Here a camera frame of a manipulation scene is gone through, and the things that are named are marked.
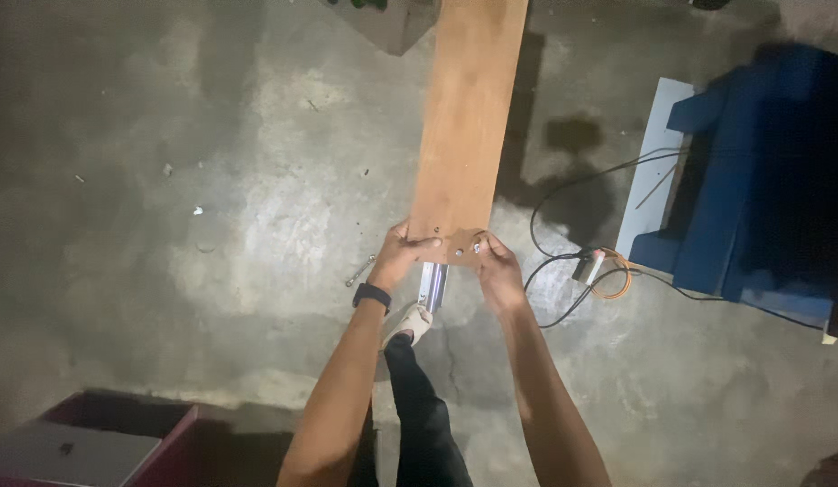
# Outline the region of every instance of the wooden board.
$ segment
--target wooden board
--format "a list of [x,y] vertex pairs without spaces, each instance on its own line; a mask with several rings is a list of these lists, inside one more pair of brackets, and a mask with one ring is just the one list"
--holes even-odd
[[443,239],[425,262],[476,264],[526,12],[527,0],[443,0],[408,235]]

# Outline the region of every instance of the person's right hand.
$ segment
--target person's right hand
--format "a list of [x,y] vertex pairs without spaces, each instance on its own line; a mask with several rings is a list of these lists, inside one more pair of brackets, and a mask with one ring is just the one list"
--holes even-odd
[[527,305],[521,267],[515,254],[490,231],[479,235],[479,267],[476,275],[485,302],[500,317]]

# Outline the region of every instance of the open-end wrench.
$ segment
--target open-end wrench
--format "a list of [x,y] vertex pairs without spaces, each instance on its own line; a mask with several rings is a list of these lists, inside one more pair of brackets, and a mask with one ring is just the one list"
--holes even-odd
[[365,263],[362,265],[362,267],[360,267],[360,268],[359,268],[359,270],[358,270],[358,271],[356,271],[356,274],[354,274],[354,275],[353,275],[353,277],[352,277],[349,281],[345,282],[345,285],[346,285],[347,287],[352,286],[352,285],[353,285],[353,282],[356,282],[356,280],[357,280],[357,279],[359,279],[359,276],[361,276],[361,275],[362,275],[362,273],[364,272],[364,270],[368,269],[368,266],[369,266],[370,264],[374,263],[374,261],[376,261],[376,260],[377,260],[377,256],[375,256],[375,255],[371,254],[371,255],[370,255],[370,257],[368,257],[368,262],[365,262]]

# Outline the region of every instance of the power cord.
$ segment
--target power cord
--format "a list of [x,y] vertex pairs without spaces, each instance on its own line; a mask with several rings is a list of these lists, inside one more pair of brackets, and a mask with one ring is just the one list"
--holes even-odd
[[[643,154],[643,155],[641,155],[641,156],[639,156],[639,157],[637,157],[637,158],[635,158],[631,161],[625,162],[625,163],[620,164],[620,165],[616,165],[614,167],[606,169],[605,171],[599,171],[597,173],[590,174],[590,175],[585,176],[583,178],[578,178],[578,179],[574,179],[572,181],[567,181],[565,183],[562,183],[560,186],[558,186],[557,188],[555,188],[554,190],[549,192],[547,195],[545,195],[544,198],[542,198],[539,201],[539,203],[533,208],[533,214],[530,217],[530,237],[531,237],[531,240],[533,240],[533,246],[535,246],[537,248],[537,250],[539,250],[543,255],[547,256],[548,259],[546,259],[543,263],[541,263],[539,266],[537,266],[537,268],[535,270],[533,270],[531,275],[529,277],[527,277],[527,281],[525,282],[525,293],[527,292],[527,288],[530,287],[530,283],[533,282],[533,278],[536,277],[536,275],[539,273],[539,271],[542,271],[543,268],[545,266],[547,266],[548,264],[550,264],[552,262],[562,261],[562,260],[580,259],[580,258],[587,257],[588,254],[589,254],[589,252],[587,250],[581,250],[581,251],[576,252],[576,253],[554,255],[554,254],[551,254],[549,252],[546,252],[542,248],[542,246],[539,245],[539,241],[537,241],[537,239],[536,239],[536,233],[533,231],[533,223],[536,220],[536,216],[539,213],[539,209],[542,207],[542,205],[546,201],[551,199],[554,195],[559,193],[560,191],[562,191],[565,188],[568,188],[570,186],[573,186],[575,184],[585,183],[587,181],[599,178],[600,176],[604,176],[606,174],[609,174],[610,172],[620,171],[622,169],[626,169],[628,167],[633,167],[633,166],[636,166],[636,165],[644,164],[646,162],[658,161],[658,160],[661,160],[661,159],[666,159],[666,158],[670,158],[670,157],[677,157],[677,156],[681,156],[681,155],[690,153],[689,149],[685,149],[685,150],[682,150],[682,151],[671,152],[671,153],[664,154],[664,155],[661,155],[661,156],[653,156],[653,157],[648,157],[647,159],[642,159],[642,158],[646,158],[647,156],[650,156],[652,153],[655,153],[657,151],[662,151],[662,150],[663,149],[657,149],[656,151],[648,152],[647,154]],[[581,294],[578,295],[578,297],[576,298],[575,303],[573,303],[570,306],[570,308],[566,310],[566,312],[563,314],[563,316],[560,316],[554,322],[552,322],[548,325],[539,325],[540,328],[547,329],[547,328],[550,328],[550,327],[553,327],[553,326],[557,326],[564,319],[566,319],[567,316],[572,314],[572,312],[575,311],[576,308],[578,308],[578,306],[585,300],[585,298],[587,298],[587,295],[590,294],[591,292],[593,292],[593,293],[595,293],[595,294],[597,294],[597,295],[599,295],[603,298],[606,298],[606,299],[615,299],[617,297],[620,297],[621,295],[626,293],[627,289],[630,287],[630,280],[631,280],[632,276],[648,276],[648,277],[651,277],[652,279],[655,279],[659,282],[662,282],[663,284],[669,286],[671,289],[674,289],[675,291],[677,291],[679,294],[681,294],[684,297],[686,297],[688,299],[691,299],[693,301],[703,301],[703,302],[726,301],[726,300],[724,300],[723,298],[720,298],[720,297],[698,297],[698,296],[695,296],[695,295],[691,295],[690,293],[685,292],[683,289],[678,288],[673,283],[671,283],[669,281],[666,281],[665,279],[663,279],[662,277],[660,277],[656,274],[652,274],[650,272],[647,272],[647,271],[644,271],[644,270],[641,270],[641,269],[631,268],[630,265],[629,265],[630,264],[629,261],[627,261],[626,259],[621,257],[620,254],[618,254],[617,252],[614,252],[613,250],[612,250],[612,252],[615,254],[615,256],[613,256],[613,258],[615,260],[618,260],[620,262],[620,264],[622,265],[622,267],[619,267],[617,269],[612,269],[611,271],[607,271],[603,274],[600,274],[596,279],[594,279],[593,282],[590,283],[590,285],[587,288],[585,288],[584,291],[582,291]],[[626,282],[626,284],[624,285],[623,289],[620,292],[612,294],[612,295],[606,295],[606,294],[600,294],[598,291],[596,291],[596,287],[599,284],[599,282],[601,282],[606,277],[611,276],[612,274],[616,274],[618,272],[626,272],[626,274],[627,274],[627,282]],[[775,311],[771,311],[770,309],[760,308],[759,306],[753,306],[749,303],[742,303],[742,304],[746,304],[746,305],[750,306],[751,308],[756,308],[759,311],[763,311],[764,313],[766,313],[768,315],[776,316],[778,318],[782,318],[782,319],[784,319],[788,322],[792,322],[796,325],[806,326],[808,328],[814,328],[814,329],[822,330],[821,326],[811,325],[809,323],[801,322],[799,320],[794,320],[793,318],[790,318],[788,316],[780,315],[779,313],[777,313]]]

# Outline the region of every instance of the leg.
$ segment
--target leg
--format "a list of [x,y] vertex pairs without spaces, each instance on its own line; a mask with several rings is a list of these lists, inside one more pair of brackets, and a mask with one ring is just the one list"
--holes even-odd
[[397,485],[472,487],[467,466],[449,429],[446,403],[416,363],[411,337],[397,334],[384,350],[395,409],[401,418]]

